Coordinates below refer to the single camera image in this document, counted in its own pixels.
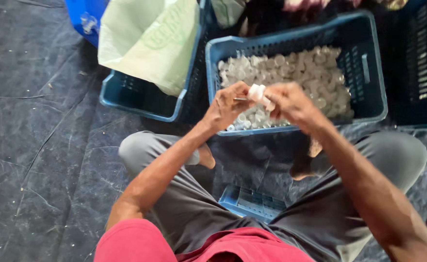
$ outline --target crate rim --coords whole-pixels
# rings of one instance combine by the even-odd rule
[[[210,59],[210,48],[213,44],[224,42],[224,41],[236,41],[236,42],[246,42],[246,41],[252,41],[257,39],[273,39],[276,36],[285,35],[286,38],[290,36],[294,36],[296,34],[302,34],[302,33],[311,33],[315,32],[321,29],[326,29],[329,27],[332,27],[334,25],[337,25],[341,23],[341,19],[354,19],[357,17],[367,17],[370,21],[370,29],[372,31],[372,41],[375,45],[375,58],[376,58],[376,65],[377,65],[377,73],[378,73],[378,81],[380,83],[380,93],[381,93],[381,100],[383,102],[383,111],[378,116],[373,117],[367,117],[367,118],[360,118],[360,119],[353,119],[350,123],[347,124],[358,124],[358,123],[374,123],[382,121],[386,118],[388,114],[388,104],[387,104],[387,97],[386,97],[386,91],[385,91],[385,81],[383,80],[383,72],[381,69],[381,56],[380,56],[380,50],[378,45],[378,35],[377,35],[377,29],[375,26],[375,18],[373,17],[373,14],[366,10],[358,10],[355,12],[346,12],[341,13],[336,16],[334,16],[331,20],[321,23],[321,24],[311,24],[303,27],[296,27],[289,30],[284,30],[280,32],[274,32],[269,34],[264,34],[260,36],[255,37],[237,37],[237,36],[225,36],[221,38],[216,38],[210,40],[205,45],[205,63],[207,67],[207,85],[210,87],[214,87],[215,83],[213,81],[213,77],[211,75],[212,67],[211,67],[211,59]],[[209,95],[209,103],[211,104],[213,101],[213,98],[215,97],[216,91],[209,89],[208,95]],[[285,131],[296,131],[299,130],[297,125],[290,125],[290,126],[283,126],[283,127],[273,127],[273,128],[262,128],[262,129],[251,129],[251,130],[238,130],[238,131],[219,131],[217,134],[219,136],[240,136],[240,135],[255,135],[255,134],[264,134],[264,133],[276,133],[276,132],[285,132]]]

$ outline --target blue crate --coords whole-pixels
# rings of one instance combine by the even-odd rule
[[[284,201],[234,185],[225,188],[218,202],[239,216],[254,217],[267,224],[286,209]]]
[[[373,15],[366,11],[338,15],[322,25],[311,25],[254,38],[223,37],[209,41],[205,47],[209,100],[221,89],[217,64],[235,57],[237,50],[246,56],[287,55],[315,46],[341,47],[338,67],[351,89],[352,120],[334,123],[369,123],[383,120],[388,112],[378,39]],[[220,131],[221,136],[251,135],[297,130],[295,125],[255,130]]]
[[[205,45],[209,34],[220,30],[210,0],[201,0],[199,8],[199,26],[191,62],[178,98],[166,95],[151,82],[112,70],[102,84],[100,103],[164,122],[199,121],[205,113],[198,106],[199,90],[206,86]]]
[[[409,0],[394,16],[385,67],[390,111],[397,124],[427,127],[427,0]]]
[[[100,19],[110,0],[66,0],[65,2],[74,29],[84,36],[92,45],[98,47]],[[82,26],[83,23],[87,23],[88,21],[83,22],[81,19],[84,18],[89,20],[92,17],[93,19],[95,18],[97,25],[95,25],[90,32],[85,33]]]

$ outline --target man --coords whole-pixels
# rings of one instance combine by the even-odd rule
[[[396,132],[352,146],[295,83],[266,89],[277,105],[271,116],[321,143],[325,153],[312,166],[325,176],[268,225],[220,206],[184,165],[213,167],[204,143],[251,106],[234,100],[249,88],[238,82],[218,91],[183,138],[139,132],[123,140],[120,156],[136,177],[113,205],[96,262],[350,262],[372,235],[392,261],[427,262],[427,228],[403,194],[426,164],[425,147]],[[143,219],[149,210],[160,230]]]

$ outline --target left hand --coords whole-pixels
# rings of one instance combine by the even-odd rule
[[[255,104],[250,100],[234,100],[234,98],[247,97],[250,88],[243,81],[239,81],[228,88],[218,90],[201,121],[212,128],[214,132],[225,130],[240,113]]]

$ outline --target blue plastic crate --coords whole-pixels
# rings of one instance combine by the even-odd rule
[[[199,99],[200,88],[206,86],[205,45],[209,34],[220,30],[210,1],[201,0],[199,8],[199,26],[191,62],[178,98],[166,95],[151,82],[112,70],[103,82],[100,103],[164,122],[199,121],[205,111],[198,104],[208,103],[207,99],[204,102]]]
[[[409,0],[395,17],[384,69],[390,111],[397,124],[427,127],[427,0]]]
[[[254,38],[223,37],[209,41],[205,47],[209,100],[221,89],[217,64],[235,57],[237,50],[245,56],[287,55],[315,46],[340,47],[337,62],[351,90],[352,120],[337,120],[336,125],[383,120],[388,112],[378,39],[373,15],[366,11],[338,15],[322,25],[311,25]],[[221,136],[251,135],[297,130],[295,125],[255,130],[220,131]]]
[[[254,217],[267,224],[286,209],[284,201],[234,185],[225,188],[218,202],[239,216]]]

